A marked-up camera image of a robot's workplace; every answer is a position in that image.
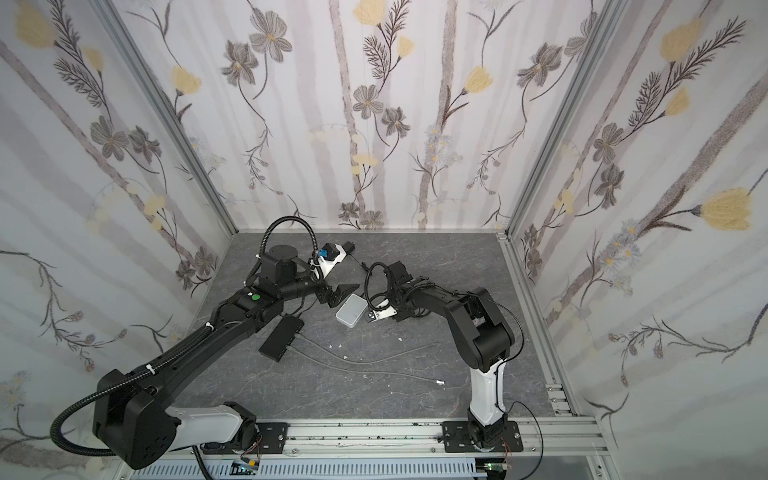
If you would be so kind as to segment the white rectangular device box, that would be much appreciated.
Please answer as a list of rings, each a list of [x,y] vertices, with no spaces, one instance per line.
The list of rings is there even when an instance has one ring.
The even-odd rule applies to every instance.
[[[335,318],[347,328],[354,328],[365,316],[367,310],[367,301],[357,294],[351,294],[339,307]]]

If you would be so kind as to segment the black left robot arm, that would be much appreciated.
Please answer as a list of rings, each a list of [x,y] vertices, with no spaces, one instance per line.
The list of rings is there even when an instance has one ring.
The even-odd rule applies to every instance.
[[[212,311],[209,320],[174,347],[127,374],[113,370],[96,392],[65,408],[52,422],[50,439],[59,449],[80,456],[117,456],[142,469],[166,452],[194,444],[192,418],[173,410],[178,396],[224,353],[258,333],[284,311],[286,302],[313,296],[336,307],[357,290],[355,284],[332,287],[327,278],[353,245],[319,245],[310,224],[283,216],[267,227],[257,262],[243,286]],[[93,405],[92,432],[102,447],[67,439],[63,427],[78,411]]]

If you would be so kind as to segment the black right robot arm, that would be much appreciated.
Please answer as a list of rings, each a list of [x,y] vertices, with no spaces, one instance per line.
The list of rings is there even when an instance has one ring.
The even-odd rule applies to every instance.
[[[369,304],[378,314],[398,321],[426,312],[446,320],[456,350],[470,370],[471,400],[467,415],[469,443],[489,451],[505,445],[510,408],[502,394],[506,366],[523,346],[502,313],[502,306],[484,288],[449,290],[426,277],[414,277],[395,262],[384,267],[386,288]]]

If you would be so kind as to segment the black network switch box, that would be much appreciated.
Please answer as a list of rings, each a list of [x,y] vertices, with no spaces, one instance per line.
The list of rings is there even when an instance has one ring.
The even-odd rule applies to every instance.
[[[297,316],[286,315],[282,317],[259,347],[259,353],[267,359],[280,362],[304,325],[304,321]]]

